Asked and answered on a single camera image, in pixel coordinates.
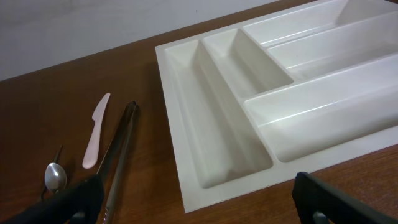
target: spoon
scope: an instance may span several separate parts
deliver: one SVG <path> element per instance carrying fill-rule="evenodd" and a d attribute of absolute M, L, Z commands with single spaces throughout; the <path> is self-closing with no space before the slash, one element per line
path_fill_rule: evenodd
<path fill-rule="evenodd" d="M 47 189 L 57 193 L 67 186 L 67 174 L 60 165 L 52 162 L 45 170 L 44 182 Z"/>

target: drawer organizer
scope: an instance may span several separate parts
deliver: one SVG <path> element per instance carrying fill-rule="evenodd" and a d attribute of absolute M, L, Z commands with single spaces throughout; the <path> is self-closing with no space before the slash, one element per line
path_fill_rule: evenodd
<path fill-rule="evenodd" d="M 156 52 L 186 212 L 398 144 L 391 2 L 311 2 Z"/>

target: brown wooden surface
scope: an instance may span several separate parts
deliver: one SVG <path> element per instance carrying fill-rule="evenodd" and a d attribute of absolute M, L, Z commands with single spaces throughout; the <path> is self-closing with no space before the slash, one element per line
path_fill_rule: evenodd
<path fill-rule="evenodd" d="M 110 92 L 99 159 L 125 104 L 141 107 L 113 223 L 298 223 L 292 181 L 184 213 L 154 47 L 309 1 L 281 0 L 0 82 L 0 220 L 36 202 L 59 144 L 69 183 L 96 172 L 99 162 L 81 162 L 91 115 Z M 398 218 L 397 161 L 394 146 L 315 175 Z"/>

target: tongs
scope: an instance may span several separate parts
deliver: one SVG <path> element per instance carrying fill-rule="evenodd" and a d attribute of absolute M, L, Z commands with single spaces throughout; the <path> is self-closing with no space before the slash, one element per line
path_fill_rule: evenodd
<path fill-rule="evenodd" d="M 127 104 L 119 126 L 95 175 L 68 189 L 55 194 L 48 200 L 39 202 L 4 223 L 85 223 L 94 224 L 100 214 L 104 200 L 104 183 L 113 158 L 121 148 L 111 190 L 106 202 L 104 222 L 111 219 L 123 166 L 126 161 L 131 135 L 138 118 L 138 105 L 135 101 Z"/>

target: wall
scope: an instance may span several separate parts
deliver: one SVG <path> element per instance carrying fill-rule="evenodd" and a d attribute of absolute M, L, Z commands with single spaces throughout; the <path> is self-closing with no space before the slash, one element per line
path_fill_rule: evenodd
<path fill-rule="evenodd" d="M 276 0 L 0 0 L 0 80 Z"/>

